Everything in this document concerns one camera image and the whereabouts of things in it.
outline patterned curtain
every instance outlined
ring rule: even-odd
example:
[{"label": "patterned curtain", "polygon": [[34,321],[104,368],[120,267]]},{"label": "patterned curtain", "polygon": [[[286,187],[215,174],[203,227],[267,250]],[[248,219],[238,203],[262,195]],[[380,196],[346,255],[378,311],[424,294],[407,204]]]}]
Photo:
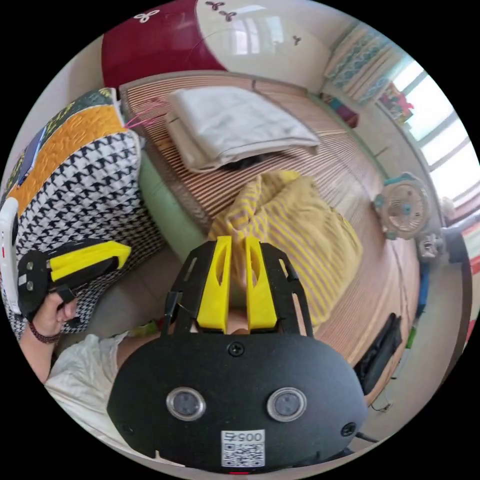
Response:
[{"label": "patterned curtain", "polygon": [[378,100],[407,61],[407,54],[395,43],[360,24],[335,49],[324,75],[364,106]]}]

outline beaded bracelet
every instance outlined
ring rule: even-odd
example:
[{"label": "beaded bracelet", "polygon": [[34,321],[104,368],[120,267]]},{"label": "beaded bracelet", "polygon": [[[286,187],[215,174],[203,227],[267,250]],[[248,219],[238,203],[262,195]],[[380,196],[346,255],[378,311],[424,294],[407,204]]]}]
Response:
[{"label": "beaded bracelet", "polygon": [[29,322],[28,325],[30,327],[30,331],[33,333],[33,336],[43,344],[54,344],[59,341],[60,336],[62,335],[62,332],[58,332],[56,335],[45,336],[37,331],[33,322]]}]

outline qr code label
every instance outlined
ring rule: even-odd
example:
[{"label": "qr code label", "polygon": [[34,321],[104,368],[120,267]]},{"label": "qr code label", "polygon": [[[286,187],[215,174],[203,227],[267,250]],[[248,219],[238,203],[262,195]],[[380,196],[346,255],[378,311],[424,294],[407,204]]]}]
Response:
[{"label": "qr code label", "polygon": [[222,430],[221,466],[265,466],[265,430]]}]

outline yellow bracket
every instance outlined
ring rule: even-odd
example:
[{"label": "yellow bracket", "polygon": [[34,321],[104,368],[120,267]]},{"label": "yellow bracket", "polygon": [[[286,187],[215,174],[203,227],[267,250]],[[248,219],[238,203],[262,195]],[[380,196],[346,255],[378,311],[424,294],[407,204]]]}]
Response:
[{"label": "yellow bracket", "polygon": [[203,289],[196,321],[203,329],[222,330],[227,333],[230,300],[230,265],[232,237],[219,236]]},{"label": "yellow bracket", "polygon": [[259,240],[248,236],[245,250],[248,330],[273,329],[277,324],[277,314]]},{"label": "yellow bracket", "polygon": [[50,259],[51,279],[56,282],[112,257],[118,258],[117,269],[119,270],[125,265],[131,251],[129,246],[116,241],[106,241],[55,256]]}]

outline red furniture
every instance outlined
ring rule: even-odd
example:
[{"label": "red furniture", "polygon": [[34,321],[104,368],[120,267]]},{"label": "red furniture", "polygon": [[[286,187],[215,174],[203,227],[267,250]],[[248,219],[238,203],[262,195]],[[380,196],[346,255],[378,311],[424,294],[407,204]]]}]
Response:
[{"label": "red furniture", "polygon": [[185,70],[225,70],[203,42],[196,0],[145,10],[103,36],[101,66],[107,87]]}]

